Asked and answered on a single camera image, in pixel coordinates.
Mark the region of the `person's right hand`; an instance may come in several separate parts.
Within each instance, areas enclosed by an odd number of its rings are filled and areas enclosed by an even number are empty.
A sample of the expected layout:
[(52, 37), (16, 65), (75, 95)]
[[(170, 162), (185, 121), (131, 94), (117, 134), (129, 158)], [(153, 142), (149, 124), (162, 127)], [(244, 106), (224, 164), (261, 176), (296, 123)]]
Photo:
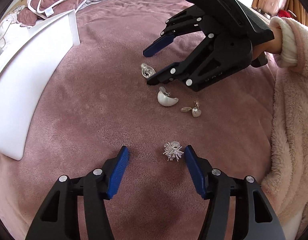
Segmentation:
[(272, 54), (280, 54), (282, 52), (282, 30), (280, 27), (270, 27), (273, 34), (274, 39), (268, 42), (256, 45), (253, 47), (253, 60), (259, 57), (263, 52), (268, 52)]

